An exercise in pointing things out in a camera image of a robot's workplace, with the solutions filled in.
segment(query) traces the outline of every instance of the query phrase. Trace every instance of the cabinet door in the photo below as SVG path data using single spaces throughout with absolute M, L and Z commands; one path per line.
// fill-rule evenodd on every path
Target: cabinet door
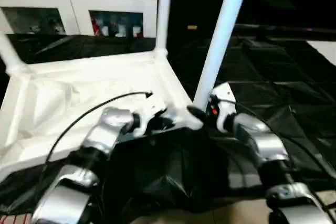
M 71 0 L 0 0 L 0 30 L 7 34 L 79 34 Z
M 71 0 L 83 35 L 156 35 L 156 0 Z

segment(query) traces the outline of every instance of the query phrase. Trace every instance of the black plastic sheet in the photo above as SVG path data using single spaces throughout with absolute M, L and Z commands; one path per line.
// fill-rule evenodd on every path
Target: black plastic sheet
M 27 63 L 146 51 L 154 47 L 152 39 L 26 35 L 13 35 L 10 39 Z M 169 49 L 169 61 L 191 98 L 209 42 L 196 39 L 171 45 Z M 233 38 L 216 84 L 229 82 L 238 102 L 335 168 L 335 70 L 304 41 Z M 313 188 L 330 189 L 326 175 L 314 162 L 290 141 L 283 141 Z M 32 211 L 61 163 L 55 162 L 49 169 L 37 194 L 35 185 L 40 167 L 10 175 L 0 184 L 0 212 Z M 179 130 L 118 144 L 107 167 L 103 193 L 107 219 L 120 223 L 167 208 L 206 211 L 215 206 L 218 198 L 262 196 L 249 149 L 232 136 L 205 129 Z

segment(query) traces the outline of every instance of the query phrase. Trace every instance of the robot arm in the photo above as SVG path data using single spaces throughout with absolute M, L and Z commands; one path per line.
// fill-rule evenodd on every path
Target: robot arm
M 272 210 L 269 223 L 275 224 L 331 224 L 307 185 L 292 172 L 288 153 L 282 140 L 261 120 L 247 114 L 237 114 L 228 84 L 213 90 L 208 113 L 217 129 L 231 132 L 247 145 L 258 167 L 266 202 Z
M 32 223 L 77 224 L 91 221 L 91 196 L 104 179 L 104 168 L 115 144 L 129 132 L 142 136 L 150 119 L 166 109 L 151 95 L 138 111 L 104 109 L 80 149 L 69 154 L 65 165 L 47 189 L 32 216 Z

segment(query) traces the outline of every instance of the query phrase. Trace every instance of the red object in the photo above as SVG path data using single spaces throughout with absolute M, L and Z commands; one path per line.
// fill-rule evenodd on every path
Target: red object
M 25 216 L 23 218 L 23 224 L 26 224 L 26 219 L 27 219 L 27 214 L 25 214 Z
M 8 216 L 5 216 L 5 218 L 2 220 L 2 224 L 5 223 L 5 220 L 7 219 Z
M 94 17 L 91 17 L 91 23 L 92 23 L 94 35 L 95 36 L 101 36 L 101 32 L 99 30 L 99 26 L 97 25 L 96 19 Z
M 143 38 L 143 32 L 139 32 L 138 34 L 136 34 L 137 38 Z

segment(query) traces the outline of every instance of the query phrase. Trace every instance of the white pvc pipe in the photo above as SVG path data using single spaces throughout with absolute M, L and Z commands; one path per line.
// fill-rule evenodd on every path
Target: white pvc pipe
M 155 49 L 166 52 L 170 0 L 159 0 Z
M 210 48 L 198 83 L 194 105 L 205 110 L 243 0 L 223 0 Z
M 6 72 L 21 68 L 24 63 L 17 55 L 7 35 L 0 32 L 0 56 L 6 65 Z

